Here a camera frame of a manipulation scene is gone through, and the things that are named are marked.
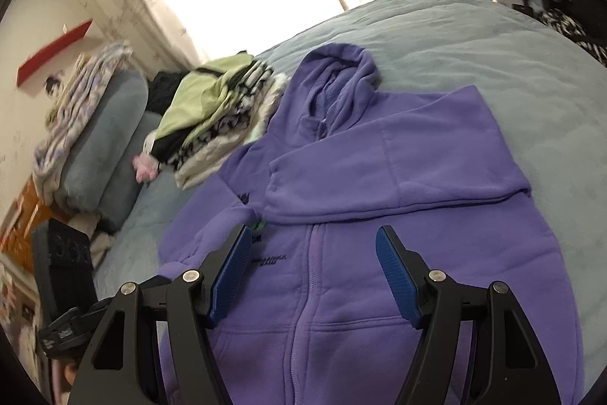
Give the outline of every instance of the blue gripper pad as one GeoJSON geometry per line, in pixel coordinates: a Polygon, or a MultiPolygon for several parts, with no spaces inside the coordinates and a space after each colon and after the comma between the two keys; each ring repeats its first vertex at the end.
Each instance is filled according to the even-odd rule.
{"type": "Polygon", "coordinates": [[[375,236],[375,252],[401,316],[414,328],[420,328],[422,313],[417,289],[383,228],[375,236]]]}
{"type": "Polygon", "coordinates": [[[230,312],[238,288],[251,258],[253,236],[244,228],[230,250],[222,269],[211,286],[211,308],[207,313],[209,326],[214,328],[230,312]]]}

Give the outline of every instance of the silver screw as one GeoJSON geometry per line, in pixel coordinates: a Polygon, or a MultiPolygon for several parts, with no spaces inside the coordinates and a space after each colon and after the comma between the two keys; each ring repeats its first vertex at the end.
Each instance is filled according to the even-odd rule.
{"type": "Polygon", "coordinates": [[[198,273],[198,271],[196,271],[195,269],[189,269],[186,271],[186,273],[183,274],[184,282],[188,282],[188,283],[195,282],[199,278],[200,278],[200,273],[198,273]]]}
{"type": "Polygon", "coordinates": [[[510,288],[504,282],[494,283],[494,290],[499,294],[507,294],[510,288]]]}
{"type": "Polygon", "coordinates": [[[120,292],[122,292],[125,296],[132,294],[137,286],[133,282],[126,282],[122,287],[120,287],[120,292]]]}
{"type": "Polygon", "coordinates": [[[447,275],[445,275],[445,272],[439,269],[433,269],[432,271],[430,271],[429,277],[435,282],[444,282],[447,279],[447,275]]]}

